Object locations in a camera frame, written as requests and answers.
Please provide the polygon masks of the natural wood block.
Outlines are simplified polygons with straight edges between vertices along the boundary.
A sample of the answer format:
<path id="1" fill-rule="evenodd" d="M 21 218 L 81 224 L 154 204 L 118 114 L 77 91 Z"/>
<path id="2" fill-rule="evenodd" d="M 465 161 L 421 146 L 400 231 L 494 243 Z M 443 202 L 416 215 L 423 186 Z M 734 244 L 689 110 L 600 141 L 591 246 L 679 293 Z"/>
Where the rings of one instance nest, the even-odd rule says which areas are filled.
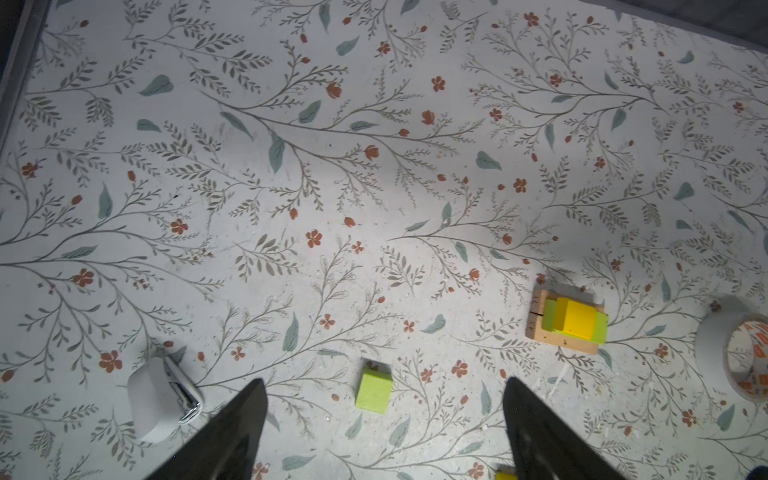
<path id="1" fill-rule="evenodd" d="M 533 341 L 570 349 L 587 355 L 597 355 L 599 346 L 596 343 L 549 332 L 543 329 L 543 317 L 535 313 L 528 315 L 525 336 Z"/>
<path id="2" fill-rule="evenodd" d="M 581 304 L 593 307 L 593 308 L 595 308 L 600 313 L 604 313 L 605 312 L 605 308 L 602 305 L 598 305 L 598 304 L 595 304 L 595 303 L 592 303 L 592 302 L 588 302 L 587 300 L 584 300 L 584 299 L 578 299 L 578 298 L 573 297 L 573 296 L 560 294 L 560 293 L 558 293 L 556 291 L 553 291 L 553 290 L 539 290 L 539 291 L 537 291 L 533 295 L 533 298 L 532 298 L 532 301 L 531 301 L 531 309 L 530 309 L 530 311 L 532 313 L 537 314 L 537 315 L 544 315 L 546 301 L 547 300 L 557 300 L 559 298 L 567 298 L 569 300 L 573 300 L 575 302 L 578 302 L 578 303 L 581 303 Z"/>

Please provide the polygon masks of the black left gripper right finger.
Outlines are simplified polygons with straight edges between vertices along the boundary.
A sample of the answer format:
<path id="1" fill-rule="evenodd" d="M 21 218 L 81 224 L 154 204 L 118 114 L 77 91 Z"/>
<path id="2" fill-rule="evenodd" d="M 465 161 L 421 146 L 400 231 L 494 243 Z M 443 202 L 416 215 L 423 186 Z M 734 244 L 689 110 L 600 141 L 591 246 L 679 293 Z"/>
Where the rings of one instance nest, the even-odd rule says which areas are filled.
<path id="1" fill-rule="evenodd" d="M 622 477 L 520 379 L 507 380 L 502 406 L 518 478 Z"/>

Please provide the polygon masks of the long green block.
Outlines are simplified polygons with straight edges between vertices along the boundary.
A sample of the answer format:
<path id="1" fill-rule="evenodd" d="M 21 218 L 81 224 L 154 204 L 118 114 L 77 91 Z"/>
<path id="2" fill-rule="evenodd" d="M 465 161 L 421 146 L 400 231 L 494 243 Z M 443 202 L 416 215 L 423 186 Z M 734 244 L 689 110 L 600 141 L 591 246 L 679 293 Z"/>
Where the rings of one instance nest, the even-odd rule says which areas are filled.
<path id="1" fill-rule="evenodd" d="M 545 311 L 543 315 L 543 329 L 549 332 L 557 333 L 553 331 L 552 323 L 555 316 L 555 301 L 556 300 L 547 300 Z M 587 340 L 593 343 L 596 343 L 598 345 L 602 345 L 606 342 L 607 337 L 607 327 L 608 327 L 608 316 L 605 313 L 598 312 L 598 319 L 597 319 L 597 331 L 594 335 L 594 338 L 592 340 Z"/>

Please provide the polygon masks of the yellow cube block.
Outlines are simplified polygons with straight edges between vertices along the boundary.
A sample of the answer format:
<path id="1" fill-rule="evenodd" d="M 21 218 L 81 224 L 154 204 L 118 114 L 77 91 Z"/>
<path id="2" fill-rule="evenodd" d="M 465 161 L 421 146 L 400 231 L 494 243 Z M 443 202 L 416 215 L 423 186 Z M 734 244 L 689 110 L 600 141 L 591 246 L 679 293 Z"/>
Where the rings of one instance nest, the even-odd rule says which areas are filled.
<path id="1" fill-rule="evenodd" d="M 592 340 L 597 331 L 598 311 L 575 300 L 558 298 L 555 301 L 555 316 L 552 323 L 554 332 Z"/>

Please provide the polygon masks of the green cube block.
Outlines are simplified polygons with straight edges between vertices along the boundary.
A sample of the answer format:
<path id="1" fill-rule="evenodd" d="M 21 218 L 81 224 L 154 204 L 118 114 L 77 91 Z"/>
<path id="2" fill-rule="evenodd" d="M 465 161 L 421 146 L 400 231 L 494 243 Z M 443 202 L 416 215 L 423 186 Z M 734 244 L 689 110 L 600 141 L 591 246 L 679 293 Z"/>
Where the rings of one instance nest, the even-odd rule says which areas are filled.
<path id="1" fill-rule="evenodd" d="M 384 414 L 389 406 L 392 390 L 393 379 L 390 373 L 365 367 L 362 371 L 355 406 L 369 412 Z"/>

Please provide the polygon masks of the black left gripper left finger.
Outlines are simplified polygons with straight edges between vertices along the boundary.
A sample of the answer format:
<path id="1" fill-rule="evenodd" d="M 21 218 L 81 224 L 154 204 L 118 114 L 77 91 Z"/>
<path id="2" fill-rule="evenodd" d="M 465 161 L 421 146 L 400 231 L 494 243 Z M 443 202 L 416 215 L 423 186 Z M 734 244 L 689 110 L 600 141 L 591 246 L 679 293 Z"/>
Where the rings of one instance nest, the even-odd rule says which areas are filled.
<path id="1" fill-rule="evenodd" d="M 248 383 L 150 479 L 249 479 L 266 422 L 264 381 Z"/>

